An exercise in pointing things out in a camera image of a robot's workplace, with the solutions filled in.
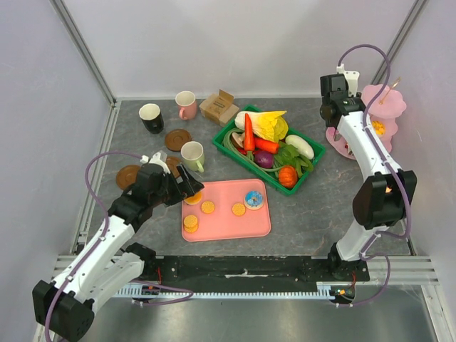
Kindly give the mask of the biscuits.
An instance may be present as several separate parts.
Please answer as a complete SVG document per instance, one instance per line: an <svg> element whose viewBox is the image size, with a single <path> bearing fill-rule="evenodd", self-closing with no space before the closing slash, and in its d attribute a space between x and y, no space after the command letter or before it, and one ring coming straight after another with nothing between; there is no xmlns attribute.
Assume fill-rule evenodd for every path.
<svg viewBox="0 0 456 342"><path fill-rule="evenodd" d="M198 218L191 214L191 215L187 215L184 219L183 219L183 224L184 224L184 230L188 233L194 233L198 230L198 227L199 227L199 221L198 221Z"/></svg>

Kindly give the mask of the blue sprinkled donut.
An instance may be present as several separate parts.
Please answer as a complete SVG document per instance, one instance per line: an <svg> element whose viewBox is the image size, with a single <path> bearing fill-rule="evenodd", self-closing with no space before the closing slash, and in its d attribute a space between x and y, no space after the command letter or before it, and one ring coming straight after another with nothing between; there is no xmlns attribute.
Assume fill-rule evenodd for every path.
<svg viewBox="0 0 456 342"><path fill-rule="evenodd" d="M264 206L262 193L256 190L249 191L244 197L244 205L250 210L261 209Z"/></svg>

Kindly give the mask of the yellow glazed donut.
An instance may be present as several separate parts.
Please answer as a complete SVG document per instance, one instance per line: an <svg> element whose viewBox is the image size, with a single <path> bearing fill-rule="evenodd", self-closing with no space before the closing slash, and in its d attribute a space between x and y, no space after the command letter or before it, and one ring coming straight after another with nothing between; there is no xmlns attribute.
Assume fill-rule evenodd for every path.
<svg viewBox="0 0 456 342"><path fill-rule="evenodd" d="M373 129L378 137L383 137L385 135L385 126L380 121L372 121L371 122Z"/></svg>

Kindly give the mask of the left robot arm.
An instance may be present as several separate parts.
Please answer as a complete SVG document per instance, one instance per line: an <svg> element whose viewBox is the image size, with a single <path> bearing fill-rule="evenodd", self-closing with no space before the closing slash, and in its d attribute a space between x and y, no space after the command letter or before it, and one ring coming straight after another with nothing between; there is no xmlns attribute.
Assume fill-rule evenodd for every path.
<svg viewBox="0 0 456 342"><path fill-rule="evenodd" d="M155 252L140 244L128 247L113 265L109 261L152 216L196 195L204 186L185 167L177 166L176 180L163 162L144 164L134 184L126 188L108 210L105 224L83 251L53 281L40 281L32 291L36 321L45 338L54 332L67 341L79 341L106 301L133 279L154 277Z"/></svg>

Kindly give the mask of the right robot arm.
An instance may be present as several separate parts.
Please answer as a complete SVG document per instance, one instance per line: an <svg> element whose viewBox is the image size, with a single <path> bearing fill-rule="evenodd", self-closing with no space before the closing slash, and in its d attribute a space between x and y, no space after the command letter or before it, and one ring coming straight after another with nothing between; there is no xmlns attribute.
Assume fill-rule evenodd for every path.
<svg viewBox="0 0 456 342"><path fill-rule="evenodd" d="M348 143L363 176L363 184L352 201L353 223L331 247L326 262L327 274L340 281L359 269L374 241L399 221L406 221L400 238L408 237L417 177L413 171L404 171L389 155L363 101L349 95L343 74L322 76L320 87L320 116Z"/></svg>

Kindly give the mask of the green mug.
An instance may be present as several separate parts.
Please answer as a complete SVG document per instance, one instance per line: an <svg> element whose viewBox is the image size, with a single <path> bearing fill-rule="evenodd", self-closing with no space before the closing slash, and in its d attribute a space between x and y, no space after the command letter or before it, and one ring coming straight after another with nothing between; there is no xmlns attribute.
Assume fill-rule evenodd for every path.
<svg viewBox="0 0 456 342"><path fill-rule="evenodd" d="M181 156L185 166L194 172L204 172L204 148L196 141L186 142L181 148Z"/></svg>

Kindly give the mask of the round biscuit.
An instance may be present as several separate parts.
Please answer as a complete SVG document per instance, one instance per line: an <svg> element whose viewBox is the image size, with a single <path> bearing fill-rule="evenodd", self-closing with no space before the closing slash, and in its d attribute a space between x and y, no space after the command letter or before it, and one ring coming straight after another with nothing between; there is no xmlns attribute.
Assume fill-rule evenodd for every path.
<svg viewBox="0 0 456 342"><path fill-rule="evenodd" d="M242 203L235 203L232 206L232 213L237 217L243 216L246 210L246 207Z"/></svg>
<svg viewBox="0 0 456 342"><path fill-rule="evenodd" d="M215 204L212 201L205 201L201 205L201 210L205 214L211 214L215 210Z"/></svg>

